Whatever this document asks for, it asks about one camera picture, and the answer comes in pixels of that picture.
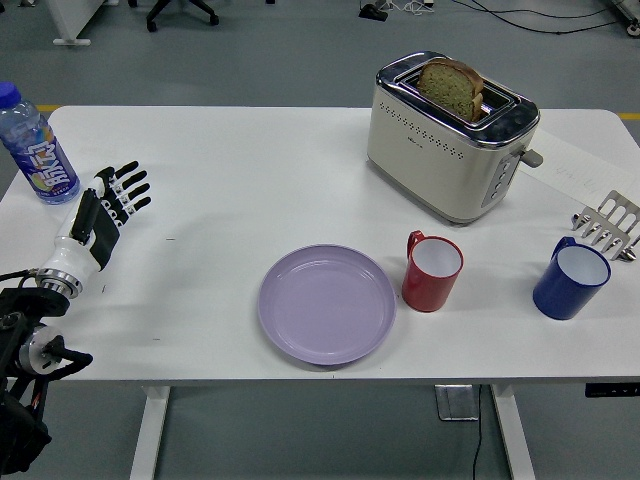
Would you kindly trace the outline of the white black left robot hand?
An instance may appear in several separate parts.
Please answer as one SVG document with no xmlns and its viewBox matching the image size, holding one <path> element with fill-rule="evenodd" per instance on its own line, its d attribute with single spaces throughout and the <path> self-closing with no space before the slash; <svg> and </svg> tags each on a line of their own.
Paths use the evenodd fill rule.
<svg viewBox="0 0 640 480">
<path fill-rule="evenodd" d="M 147 171 L 137 161 L 95 174 L 54 239 L 54 253 L 39 269 L 39 284 L 63 283 L 81 291 L 111 259 L 121 230 L 151 203 Z"/>
</svg>

